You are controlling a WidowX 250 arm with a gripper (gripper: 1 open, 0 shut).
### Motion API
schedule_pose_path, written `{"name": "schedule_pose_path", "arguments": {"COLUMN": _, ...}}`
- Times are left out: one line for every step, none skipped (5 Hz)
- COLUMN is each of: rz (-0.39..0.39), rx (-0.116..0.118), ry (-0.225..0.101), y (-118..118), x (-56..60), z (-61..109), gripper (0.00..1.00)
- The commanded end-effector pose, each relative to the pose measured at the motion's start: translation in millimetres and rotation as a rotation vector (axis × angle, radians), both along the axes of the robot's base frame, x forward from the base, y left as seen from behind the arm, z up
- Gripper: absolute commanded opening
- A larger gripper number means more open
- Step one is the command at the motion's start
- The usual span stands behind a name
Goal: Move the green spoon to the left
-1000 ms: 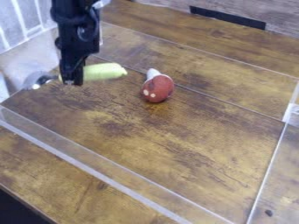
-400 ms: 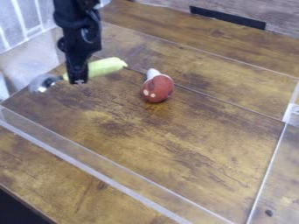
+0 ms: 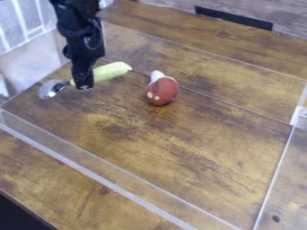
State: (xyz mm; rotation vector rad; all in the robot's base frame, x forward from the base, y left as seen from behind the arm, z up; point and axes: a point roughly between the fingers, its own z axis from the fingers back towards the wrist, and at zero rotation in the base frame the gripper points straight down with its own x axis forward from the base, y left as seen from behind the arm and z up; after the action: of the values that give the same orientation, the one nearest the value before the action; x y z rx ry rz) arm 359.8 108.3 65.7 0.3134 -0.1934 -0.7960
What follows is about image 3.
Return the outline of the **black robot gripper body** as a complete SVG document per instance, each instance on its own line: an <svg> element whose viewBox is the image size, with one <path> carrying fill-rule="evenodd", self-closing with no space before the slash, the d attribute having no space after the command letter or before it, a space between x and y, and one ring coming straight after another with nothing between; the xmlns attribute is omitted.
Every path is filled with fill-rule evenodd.
<svg viewBox="0 0 307 230"><path fill-rule="evenodd" d="M72 61L75 72L88 72L106 54L100 24L100 0L49 0L56 29L65 38L64 55Z"/></svg>

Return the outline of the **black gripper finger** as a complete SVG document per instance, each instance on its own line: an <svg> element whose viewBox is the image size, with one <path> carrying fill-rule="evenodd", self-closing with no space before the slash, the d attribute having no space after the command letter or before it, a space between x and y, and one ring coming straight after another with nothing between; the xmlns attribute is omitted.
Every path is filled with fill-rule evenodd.
<svg viewBox="0 0 307 230"><path fill-rule="evenodd" d="M93 87L92 66L72 66L72 76L77 90L87 91Z"/></svg>

